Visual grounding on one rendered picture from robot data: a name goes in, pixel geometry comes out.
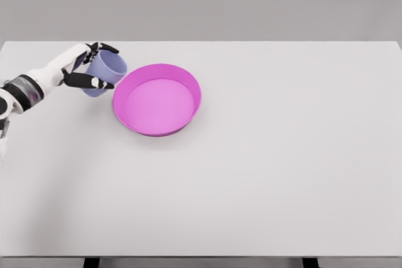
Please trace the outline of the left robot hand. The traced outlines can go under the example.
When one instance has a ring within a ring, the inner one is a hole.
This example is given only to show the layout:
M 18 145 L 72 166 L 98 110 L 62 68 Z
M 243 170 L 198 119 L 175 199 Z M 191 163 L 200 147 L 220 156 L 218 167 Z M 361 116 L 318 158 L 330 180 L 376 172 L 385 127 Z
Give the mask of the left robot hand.
M 46 67 L 49 68 L 47 75 L 46 91 L 50 92 L 57 86 L 65 84 L 68 87 L 84 88 L 90 90 L 111 90 L 114 85 L 100 76 L 92 76 L 86 73 L 75 73 L 75 70 L 81 65 L 91 63 L 97 58 L 101 50 L 106 53 L 115 54 L 119 50 L 114 47 L 101 42 L 93 44 L 79 43 L 66 52 L 62 53 L 56 59 L 52 60 Z

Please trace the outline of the lavender blue cup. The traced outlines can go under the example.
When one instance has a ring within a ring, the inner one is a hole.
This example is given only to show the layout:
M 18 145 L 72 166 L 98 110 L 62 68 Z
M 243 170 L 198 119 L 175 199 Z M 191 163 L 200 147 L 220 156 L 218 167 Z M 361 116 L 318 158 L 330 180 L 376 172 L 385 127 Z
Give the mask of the lavender blue cup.
M 100 50 L 85 73 L 107 83 L 117 84 L 127 72 L 128 66 L 120 55 Z

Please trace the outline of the pink round plate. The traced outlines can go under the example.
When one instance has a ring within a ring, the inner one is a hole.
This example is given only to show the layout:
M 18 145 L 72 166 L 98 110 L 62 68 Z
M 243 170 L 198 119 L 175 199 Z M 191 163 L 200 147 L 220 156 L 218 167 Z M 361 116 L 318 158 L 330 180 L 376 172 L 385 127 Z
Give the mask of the pink round plate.
M 176 65 L 156 63 L 129 72 L 117 86 L 112 108 L 128 129 L 161 137 L 182 130 L 202 102 L 197 79 Z

